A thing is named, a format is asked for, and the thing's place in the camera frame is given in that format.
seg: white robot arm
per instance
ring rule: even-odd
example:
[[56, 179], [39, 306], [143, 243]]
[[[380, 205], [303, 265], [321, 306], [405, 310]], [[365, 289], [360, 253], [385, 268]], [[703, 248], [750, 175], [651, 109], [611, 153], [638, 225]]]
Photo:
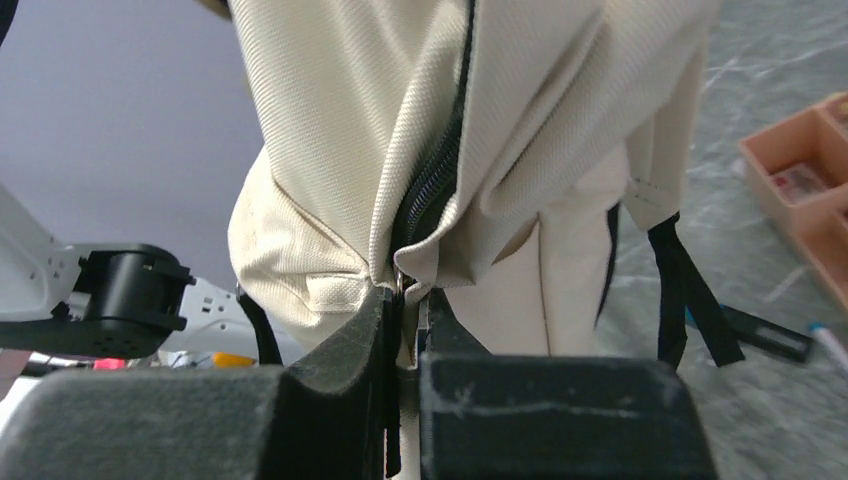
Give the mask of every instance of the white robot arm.
[[[254, 328], [257, 321], [263, 332]], [[164, 250], [60, 242], [0, 185], [0, 348], [114, 358], [157, 350], [258, 358], [261, 336], [285, 342], [278, 328], [246, 295], [191, 276]]]

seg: fabric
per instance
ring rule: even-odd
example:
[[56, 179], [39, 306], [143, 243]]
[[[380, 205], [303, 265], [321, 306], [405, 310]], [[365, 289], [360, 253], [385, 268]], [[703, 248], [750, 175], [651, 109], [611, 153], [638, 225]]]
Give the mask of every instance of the fabric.
[[[593, 352], [622, 198], [648, 230], [680, 208], [719, 0], [478, 0], [456, 194], [390, 257], [391, 225], [444, 128], [464, 0], [231, 0], [265, 138], [235, 205], [244, 290], [309, 349], [370, 284], [444, 287], [496, 353]], [[404, 471], [418, 478], [414, 409]]]

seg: marble tabletop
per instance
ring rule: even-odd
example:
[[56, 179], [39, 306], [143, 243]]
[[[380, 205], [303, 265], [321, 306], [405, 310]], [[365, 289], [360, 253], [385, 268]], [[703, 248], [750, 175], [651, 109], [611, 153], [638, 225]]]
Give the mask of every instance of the marble tabletop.
[[[802, 332], [825, 322], [848, 339], [848, 314], [759, 210], [737, 148], [741, 138], [843, 90], [848, 2], [726, 0], [711, 41], [678, 231], [722, 303]], [[653, 356], [656, 265], [646, 236], [624, 217], [601, 342], [611, 354]], [[803, 366], [750, 347], [745, 353], [747, 361], [719, 370], [692, 332], [679, 369], [722, 478], [848, 478], [848, 376], [821, 349]]]

